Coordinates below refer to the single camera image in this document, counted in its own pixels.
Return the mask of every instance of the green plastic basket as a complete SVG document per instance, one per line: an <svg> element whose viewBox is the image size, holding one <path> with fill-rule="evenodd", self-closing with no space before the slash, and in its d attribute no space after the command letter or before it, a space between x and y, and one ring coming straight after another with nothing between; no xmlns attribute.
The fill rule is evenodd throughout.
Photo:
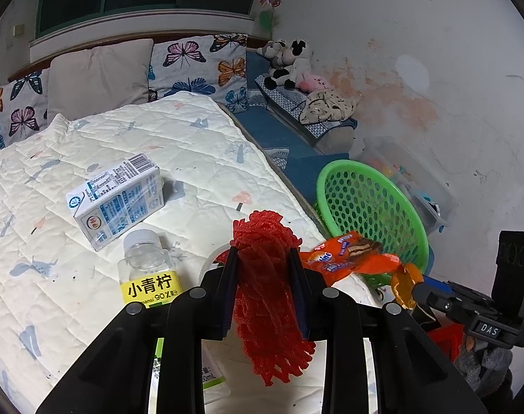
<svg viewBox="0 0 524 414"><path fill-rule="evenodd" d="M429 243L423 224L404 194L379 171L358 161L332 161L319 173L316 196L332 236L356 230L425 272ZM364 278L371 287L391 280L387 274Z"/></svg>

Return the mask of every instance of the bed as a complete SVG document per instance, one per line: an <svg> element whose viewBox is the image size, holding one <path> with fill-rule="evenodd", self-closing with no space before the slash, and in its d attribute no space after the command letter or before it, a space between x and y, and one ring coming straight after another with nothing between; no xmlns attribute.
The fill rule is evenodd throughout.
<svg viewBox="0 0 524 414"><path fill-rule="evenodd" d="M275 210L311 248L322 233L256 144L206 96L179 92L77 121L57 115L43 132L0 151L0 387L32 414L87 345L123 307L116 263L122 237L96 253L65 194L103 167L144 152L161 168L165 206L142 222L159 233L183 287L198 284L207 257L229 242L234 219ZM234 198L248 192L252 204ZM338 283L375 305L361 280ZM208 413L319 412L325 344L302 377L264 388L232 331L210 343L232 389ZM369 381L374 382L368 354ZM371 409L376 409L374 383Z"/></svg>

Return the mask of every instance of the barcode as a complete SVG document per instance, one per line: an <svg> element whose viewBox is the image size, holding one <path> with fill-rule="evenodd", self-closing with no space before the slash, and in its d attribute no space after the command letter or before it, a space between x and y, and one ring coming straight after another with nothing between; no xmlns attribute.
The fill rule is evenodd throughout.
<svg viewBox="0 0 524 414"><path fill-rule="evenodd" d="M150 161L145 154L137 154L136 156L133 156L131 159L129 159L129 162L140 173L155 166L155 164Z"/></svg>

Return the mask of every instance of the butterfly pillow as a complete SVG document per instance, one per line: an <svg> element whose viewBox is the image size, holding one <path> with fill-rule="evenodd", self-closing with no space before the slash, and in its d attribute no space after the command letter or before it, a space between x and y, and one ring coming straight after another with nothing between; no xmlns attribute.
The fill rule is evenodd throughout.
<svg viewBox="0 0 524 414"><path fill-rule="evenodd" d="M156 44L147 79L149 101L184 90L242 112L248 108L246 35L216 34Z"/></svg>
<svg viewBox="0 0 524 414"><path fill-rule="evenodd" d="M43 131L47 116L49 69L0 87L0 149Z"/></svg>

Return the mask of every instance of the yellow bottle label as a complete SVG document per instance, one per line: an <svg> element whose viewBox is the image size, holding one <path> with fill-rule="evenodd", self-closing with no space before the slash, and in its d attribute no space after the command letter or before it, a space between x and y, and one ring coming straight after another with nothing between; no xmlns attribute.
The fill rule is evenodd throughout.
<svg viewBox="0 0 524 414"><path fill-rule="evenodd" d="M163 271L131 280L120 285L120 289L125 304L141 302L147 308L168 304L182 292L175 271Z"/></svg>

